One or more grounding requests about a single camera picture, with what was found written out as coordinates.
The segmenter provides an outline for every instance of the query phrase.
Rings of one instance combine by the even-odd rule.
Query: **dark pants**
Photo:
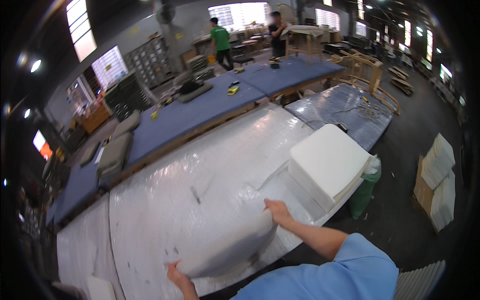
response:
[[[285,56],[285,48],[272,48],[272,56],[273,57],[283,57]]]
[[[223,58],[226,57],[229,66],[223,63]],[[216,52],[216,61],[222,66],[225,70],[230,71],[233,70],[233,60],[230,56],[230,49],[227,50],[220,50]]]

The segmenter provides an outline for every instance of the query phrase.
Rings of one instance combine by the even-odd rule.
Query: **forearm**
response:
[[[308,226],[291,220],[283,228],[298,236],[321,256],[333,260],[348,234],[340,230]]]

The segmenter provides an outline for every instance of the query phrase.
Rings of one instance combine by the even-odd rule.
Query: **blue shirt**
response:
[[[264,274],[238,291],[241,299],[392,299],[398,268],[363,235],[349,235],[332,262]]]

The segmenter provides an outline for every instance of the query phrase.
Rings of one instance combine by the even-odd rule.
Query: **bubble wrap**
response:
[[[342,83],[321,93],[290,103],[285,106],[285,109],[303,122],[307,122],[315,130],[320,129],[326,122],[344,123],[348,128],[347,134],[363,149],[370,151],[392,121],[393,112],[388,110],[387,116],[381,115],[378,123],[361,117],[357,112],[358,109],[339,112],[359,104],[366,104],[362,96],[368,99],[370,105],[375,104],[387,108],[370,93]],[[387,98],[386,101],[396,108],[396,104],[391,99]]]
[[[297,220],[313,224],[314,218],[277,175],[290,148],[312,132],[269,104],[200,136],[115,187],[110,195],[111,238],[125,297],[182,299],[167,279],[165,263],[253,219],[262,212],[265,197],[285,200]],[[195,279],[197,291],[201,296],[228,287],[300,242],[279,228],[244,273]]]
[[[117,300],[124,300],[110,243],[108,202],[107,193],[57,234],[59,277],[90,299],[87,276],[97,276],[110,281]]]

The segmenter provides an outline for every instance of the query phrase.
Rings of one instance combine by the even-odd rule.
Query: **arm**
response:
[[[276,31],[273,31],[273,32],[271,33],[272,36],[273,36],[273,37],[279,36],[286,27],[287,27],[287,25],[286,25],[285,23],[282,23],[281,26],[280,26],[280,28],[278,28]]]
[[[198,300],[199,298],[197,291],[195,290],[195,285],[187,276],[177,270],[178,263],[179,261],[167,264],[167,277],[180,289],[184,300]]]
[[[285,203],[265,199],[265,208],[270,209],[275,223],[298,236],[323,257],[333,260],[348,234],[340,230],[315,227],[295,221]]]

